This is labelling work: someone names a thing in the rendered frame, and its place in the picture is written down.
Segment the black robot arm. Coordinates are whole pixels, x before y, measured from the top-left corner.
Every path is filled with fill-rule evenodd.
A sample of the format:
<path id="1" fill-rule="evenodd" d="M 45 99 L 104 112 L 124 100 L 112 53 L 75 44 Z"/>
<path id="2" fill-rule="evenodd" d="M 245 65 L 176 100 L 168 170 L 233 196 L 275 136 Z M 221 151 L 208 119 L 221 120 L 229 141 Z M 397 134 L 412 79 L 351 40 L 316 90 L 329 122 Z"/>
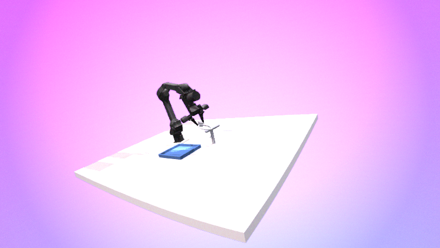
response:
<path id="1" fill-rule="evenodd" d="M 185 105 L 190 104 L 191 102 L 197 101 L 200 99 L 200 94 L 196 89 L 192 89 L 188 84 L 175 84 L 172 82 L 165 82 L 161 85 L 161 87 L 157 90 L 157 97 L 163 102 L 165 110 L 168 114 L 168 117 L 170 119 L 170 135 L 174 137 L 175 142 L 182 142 L 184 141 L 183 137 L 183 124 L 181 120 L 178 120 L 175 116 L 174 110 L 171 106 L 171 103 L 169 101 L 169 92 L 170 90 L 176 91 L 178 94 L 180 94 L 179 99 L 183 101 Z M 189 105 L 189 113 L 191 113 L 193 116 L 200 113 L 200 110 L 202 110 L 201 105 L 196 105 L 196 103 L 193 103 L 194 105 Z"/>

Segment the blue tray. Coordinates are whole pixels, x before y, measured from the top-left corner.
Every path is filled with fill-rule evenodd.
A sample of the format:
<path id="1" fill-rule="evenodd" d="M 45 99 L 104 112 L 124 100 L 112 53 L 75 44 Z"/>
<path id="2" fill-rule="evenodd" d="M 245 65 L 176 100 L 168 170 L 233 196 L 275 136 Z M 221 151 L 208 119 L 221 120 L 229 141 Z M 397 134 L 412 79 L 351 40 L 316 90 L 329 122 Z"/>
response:
<path id="1" fill-rule="evenodd" d="M 159 153 L 160 158 L 182 160 L 194 151 L 201 148 L 200 144 L 182 144 L 178 143 L 166 151 Z"/>

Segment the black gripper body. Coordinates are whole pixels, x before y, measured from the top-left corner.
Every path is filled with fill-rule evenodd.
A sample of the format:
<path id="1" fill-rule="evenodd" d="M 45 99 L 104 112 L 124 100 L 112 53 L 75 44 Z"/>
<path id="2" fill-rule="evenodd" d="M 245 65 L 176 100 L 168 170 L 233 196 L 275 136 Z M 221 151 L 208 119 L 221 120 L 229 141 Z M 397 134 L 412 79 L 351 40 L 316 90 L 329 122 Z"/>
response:
<path id="1" fill-rule="evenodd" d="M 190 108 L 189 105 L 192 106 L 192 105 L 194 105 L 193 103 L 194 103 L 194 102 L 191 102 L 190 104 L 185 105 L 188 111 L 189 111 L 189 108 Z M 209 108 L 208 104 L 203 104 L 201 107 L 202 107 L 202 110 L 200 110 L 200 113 L 203 112 L 203 109 L 206 110 L 206 109 Z M 193 116 L 193 115 L 192 115 L 191 113 L 189 113 L 188 116 L 185 115 L 184 117 L 182 117 L 182 118 L 181 118 L 182 123 L 186 123 L 188 120 L 191 120 L 191 119 L 192 119 L 192 116 Z"/>

